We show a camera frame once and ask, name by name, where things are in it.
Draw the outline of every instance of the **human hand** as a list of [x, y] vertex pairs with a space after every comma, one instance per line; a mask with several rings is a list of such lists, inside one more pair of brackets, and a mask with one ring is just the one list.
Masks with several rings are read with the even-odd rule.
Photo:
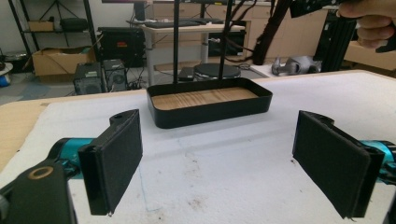
[[389, 25], [396, 22], [395, 0], [348, 1], [340, 5], [339, 14], [347, 18], [358, 19], [359, 43], [369, 49], [386, 46], [394, 28]]

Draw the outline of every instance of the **desk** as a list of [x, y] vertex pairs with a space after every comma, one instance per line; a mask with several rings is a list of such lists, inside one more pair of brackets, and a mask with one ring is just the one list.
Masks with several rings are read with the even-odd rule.
[[[182, 34], [202, 34], [202, 45], [201, 46], [188, 46], [178, 49], [178, 60], [180, 62], [188, 62], [201, 59], [202, 63], [207, 63], [208, 55], [208, 38], [210, 33], [220, 33], [224, 28], [223, 24], [207, 24], [199, 26], [187, 26], [179, 27], [178, 32]], [[244, 30], [244, 26], [235, 25], [232, 31]], [[152, 86], [154, 82], [154, 65], [161, 63], [171, 63], [173, 56], [169, 54], [169, 49], [155, 49], [152, 42], [155, 35], [172, 35], [174, 32], [173, 28], [164, 29], [153, 29], [146, 26], [142, 26], [142, 30], [145, 33], [146, 38], [146, 57], [148, 62], [148, 85]]]
[[377, 183], [366, 218], [343, 220], [291, 151], [300, 109], [357, 139], [395, 143], [396, 79], [352, 71], [256, 81], [274, 93], [267, 113], [172, 130], [155, 127], [145, 91], [2, 105], [0, 160], [21, 151], [0, 188], [59, 138], [97, 136], [110, 115], [139, 108], [144, 155], [113, 217], [91, 216], [83, 181], [69, 181], [79, 223], [382, 223], [394, 186]]

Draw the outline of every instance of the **black box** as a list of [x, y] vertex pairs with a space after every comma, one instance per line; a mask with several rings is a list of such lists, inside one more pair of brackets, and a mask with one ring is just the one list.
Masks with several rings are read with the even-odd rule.
[[79, 63], [73, 80], [77, 95], [105, 92], [100, 63]]
[[125, 67], [120, 59], [104, 60], [107, 91], [127, 91], [128, 79]]
[[101, 60], [121, 59], [125, 67], [142, 67], [145, 35], [140, 28], [99, 27]]

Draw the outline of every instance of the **black case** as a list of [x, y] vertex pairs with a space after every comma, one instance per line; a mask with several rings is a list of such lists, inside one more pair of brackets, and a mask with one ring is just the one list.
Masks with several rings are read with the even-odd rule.
[[61, 26], [64, 31], [81, 32], [88, 29], [88, 22], [81, 18], [61, 19]]

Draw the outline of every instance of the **electronic device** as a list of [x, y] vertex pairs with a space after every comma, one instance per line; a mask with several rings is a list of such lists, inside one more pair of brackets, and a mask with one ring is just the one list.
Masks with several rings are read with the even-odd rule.
[[[194, 75], [198, 80], [212, 80], [219, 78], [219, 63], [201, 63], [194, 66]], [[241, 70], [239, 68], [224, 64], [223, 78], [240, 77]]]
[[179, 22], [181, 21], [194, 21], [198, 22], [201, 25], [206, 25], [208, 23], [212, 24], [224, 24], [224, 20], [216, 19], [216, 18], [179, 18]]
[[193, 67], [183, 67], [180, 73], [177, 75], [179, 81], [194, 81], [194, 68]]
[[127, 91], [128, 80], [120, 59], [104, 60], [103, 68], [107, 91]]
[[79, 63], [73, 79], [77, 95], [105, 92], [100, 63]]
[[83, 178], [92, 215], [114, 214], [142, 159], [143, 146], [139, 110], [116, 114], [109, 121], [96, 138], [60, 139], [46, 159], [1, 188], [0, 223], [78, 223], [70, 178]]
[[120, 59], [125, 67], [144, 65], [145, 35], [141, 28], [99, 27], [101, 60]]
[[[299, 112], [292, 153], [342, 218], [364, 217], [377, 180], [396, 185], [394, 144], [356, 140], [320, 114]], [[384, 223], [395, 223], [395, 205]]]
[[300, 75], [319, 72], [318, 66], [309, 56], [288, 58], [285, 65], [281, 65], [280, 58], [276, 57], [275, 62], [271, 66], [271, 70], [274, 75], [279, 75], [281, 73], [285, 73], [287, 75]]
[[[149, 28], [153, 29], [163, 29], [163, 28], [174, 28], [175, 24], [172, 21], [157, 21], [157, 22], [149, 22], [145, 24]], [[179, 27], [183, 26], [199, 26], [201, 23], [196, 21], [180, 21], [178, 23]]]

